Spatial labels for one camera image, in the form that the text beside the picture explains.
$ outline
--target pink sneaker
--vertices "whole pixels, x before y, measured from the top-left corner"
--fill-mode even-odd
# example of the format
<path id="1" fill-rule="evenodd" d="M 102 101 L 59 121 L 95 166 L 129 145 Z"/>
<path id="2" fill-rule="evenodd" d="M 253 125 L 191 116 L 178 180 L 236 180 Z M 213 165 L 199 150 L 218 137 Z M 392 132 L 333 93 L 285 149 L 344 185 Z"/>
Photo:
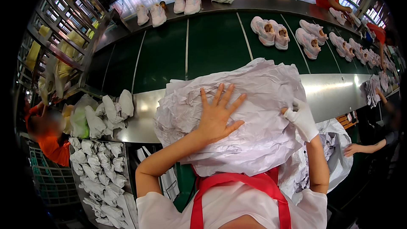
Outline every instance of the pink sneaker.
<path id="1" fill-rule="evenodd" d="M 308 59 L 317 59 L 321 48 L 318 46 L 318 39 L 313 34 L 307 33 L 304 29 L 298 28 L 295 31 L 295 38 L 304 48 L 304 52 Z"/>
<path id="2" fill-rule="evenodd" d="M 325 44 L 325 41 L 328 40 L 327 34 L 323 32 L 323 27 L 318 24 L 308 23 L 305 20 L 300 20 L 300 26 L 309 34 L 313 34 L 318 38 L 318 45 L 322 46 Z"/>
<path id="3" fill-rule="evenodd" d="M 329 39 L 336 47 L 336 51 L 339 56 L 345 58 L 346 61 L 352 61 L 352 58 L 355 56 L 352 52 L 352 46 L 347 43 L 342 37 L 337 36 L 334 32 L 329 33 Z"/>
<path id="4" fill-rule="evenodd" d="M 272 24 L 276 36 L 274 37 L 274 45 L 279 50 L 288 49 L 288 42 L 290 38 L 288 37 L 287 29 L 282 25 L 278 24 L 274 20 L 269 20 L 269 23 Z"/>
<path id="5" fill-rule="evenodd" d="M 256 16 L 252 19 L 250 27 L 252 28 L 254 33 L 258 34 L 258 39 L 264 46 L 274 45 L 276 32 L 273 28 L 272 22 L 263 20 L 259 16 Z"/>
<path id="6" fill-rule="evenodd" d="M 333 17 L 335 17 L 335 19 L 339 22 L 339 24 L 345 25 L 346 18 L 343 15 L 343 12 L 337 11 L 337 10 L 333 9 L 332 7 L 329 8 L 329 12 L 333 15 Z"/>

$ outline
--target hand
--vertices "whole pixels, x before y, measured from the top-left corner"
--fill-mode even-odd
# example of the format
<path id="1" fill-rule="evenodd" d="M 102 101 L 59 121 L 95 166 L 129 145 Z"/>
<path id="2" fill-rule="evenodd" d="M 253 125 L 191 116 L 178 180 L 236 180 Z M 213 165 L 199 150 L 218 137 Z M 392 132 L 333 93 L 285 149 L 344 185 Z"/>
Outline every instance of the hand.
<path id="1" fill-rule="evenodd" d="M 360 152 L 360 145 L 359 144 L 351 144 L 345 149 L 345 156 L 350 157 L 354 153 Z"/>
<path id="2" fill-rule="evenodd" d="M 241 94 L 236 101 L 231 104 L 229 109 L 225 106 L 230 99 L 234 84 L 230 84 L 226 93 L 220 99 L 225 84 L 221 83 L 213 98 L 212 104 L 208 104 L 206 100 L 205 90 L 201 89 L 201 99 L 203 112 L 201 122 L 199 123 L 196 132 L 204 139 L 204 143 L 209 145 L 217 142 L 226 136 L 230 135 L 233 131 L 237 130 L 245 122 L 243 120 L 235 121 L 231 126 L 226 126 L 227 120 L 230 115 L 243 103 L 246 94 Z"/>
<path id="3" fill-rule="evenodd" d="M 348 13 L 353 12 L 352 8 L 350 8 L 349 6 L 345 7 L 345 11 L 348 12 Z"/>
<path id="4" fill-rule="evenodd" d="M 294 109 L 298 110 L 292 111 L 291 109 L 283 108 L 281 113 L 283 113 L 284 118 L 295 125 L 301 138 L 306 142 L 310 142 L 319 134 L 311 110 L 307 103 L 297 98 L 294 98 L 293 106 Z"/>

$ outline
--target white glove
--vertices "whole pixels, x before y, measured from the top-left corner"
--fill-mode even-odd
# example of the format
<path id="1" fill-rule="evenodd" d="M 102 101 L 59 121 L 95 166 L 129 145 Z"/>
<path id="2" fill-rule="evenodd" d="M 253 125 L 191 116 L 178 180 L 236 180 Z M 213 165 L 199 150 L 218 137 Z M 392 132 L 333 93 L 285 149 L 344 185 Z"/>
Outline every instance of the white glove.
<path id="1" fill-rule="evenodd" d="M 287 109 L 283 116 L 295 125 L 304 141 L 310 142 L 319 134 L 311 110 L 307 103 L 297 98 L 294 98 L 293 106 L 295 111 Z"/>

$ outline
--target shoe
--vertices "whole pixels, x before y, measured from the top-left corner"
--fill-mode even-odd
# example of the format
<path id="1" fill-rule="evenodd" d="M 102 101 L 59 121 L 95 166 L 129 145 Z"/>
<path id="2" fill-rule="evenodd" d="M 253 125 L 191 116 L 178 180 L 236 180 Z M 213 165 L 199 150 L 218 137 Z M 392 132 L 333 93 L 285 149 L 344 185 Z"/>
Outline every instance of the shoe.
<path id="1" fill-rule="evenodd" d="M 191 15 L 201 10 L 201 0 L 186 0 L 185 15 Z"/>
<path id="2" fill-rule="evenodd" d="M 273 24 L 268 20 L 263 20 L 259 16 L 252 19 L 250 27 L 253 32 L 258 34 L 258 39 L 264 46 L 273 46 L 276 32 L 274 31 Z"/>
<path id="3" fill-rule="evenodd" d="M 139 26 L 149 21 L 150 17 L 147 15 L 149 11 L 144 5 L 137 5 L 135 10 L 137 12 L 137 24 Z"/>
<path id="4" fill-rule="evenodd" d="M 164 22 L 167 21 L 165 11 L 158 3 L 151 7 L 150 14 L 151 18 L 153 19 L 153 28 L 161 26 Z"/>
<path id="5" fill-rule="evenodd" d="M 329 39 L 332 44 L 335 45 L 339 56 L 345 58 L 346 61 L 352 61 L 352 58 L 355 55 L 353 54 L 352 46 L 349 43 L 347 43 L 342 37 L 337 36 L 334 32 L 329 33 Z"/>
<path id="6" fill-rule="evenodd" d="M 313 34 L 307 33 L 304 29 L 298 28 L 295 31 L 295 38 L 304 48 L 304 52 L 308 59 L 317 59 L 321 48 L 318 46 L 318 38 Z"/>
<path id="7" fill-rule="evenodd" d="M 273 29 L 276 33 L 274 37 L 274 45 L 279 50 L 286 50 L 288 49 L 288 42 L 290 38 L 288 37 L 287 29 L 282 25 L 278 24 L 274 20 L 269 20 L 272 23 Z"/>
<path id="8" fill-rule="evenodd" d="M 345 16 L 343 15 L 343 12 L 337 11 L 337 10 L 333 9 L 332 7 L 329 8 L 329 12 L 331 12 L 331 14 L 333 15 L 333 17 L 335 17 L 335 19 L 339 22 L 339 24 L 345 25 L 346 18 L 345 18 Z"/>
<path id="9" fill-rule="evenodd" d="M 185 9 L 185 0 L 176 0 L 174 3 L 174 13 L 182 13 Z"/>
<path id="10" fill-rule="evenodd" d="M 313 34 L 318 38 L 318 45 L 322 46 L 325 44 L 325 41 L 328 40 L 328 35 L 323 32 L 323 27 L 318 24 L 308 23 L 305 20 L 300 20 L 300 26 L 305 32 Z"/>

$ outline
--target apron strap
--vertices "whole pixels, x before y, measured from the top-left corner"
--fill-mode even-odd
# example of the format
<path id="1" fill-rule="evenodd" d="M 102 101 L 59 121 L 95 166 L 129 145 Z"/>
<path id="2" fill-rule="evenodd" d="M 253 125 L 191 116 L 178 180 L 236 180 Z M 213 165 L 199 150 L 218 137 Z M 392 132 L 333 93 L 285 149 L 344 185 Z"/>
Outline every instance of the apron strap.
<path id="1" fill-rule="evenodd" d="M 252 188 L 266 193 L 272 199 L 277 200 L 280 228 L 291 229 L 291 216 L 288 202 L 276 185 L 276 175 L 278 176 L 278 169 L 271 170 L 267 174 L 261 173 L 252 177 L 237 173 L 221 173 L 202 180 L 199 184 L 199 191 L 194 198 L 190 228 L 204 229 L 204 218 L 202 215 L 202 196 L 209 188 L 221 183 L 240 181 L 242 183 L 245 183 L 246 185 L 251 186 Z"/>

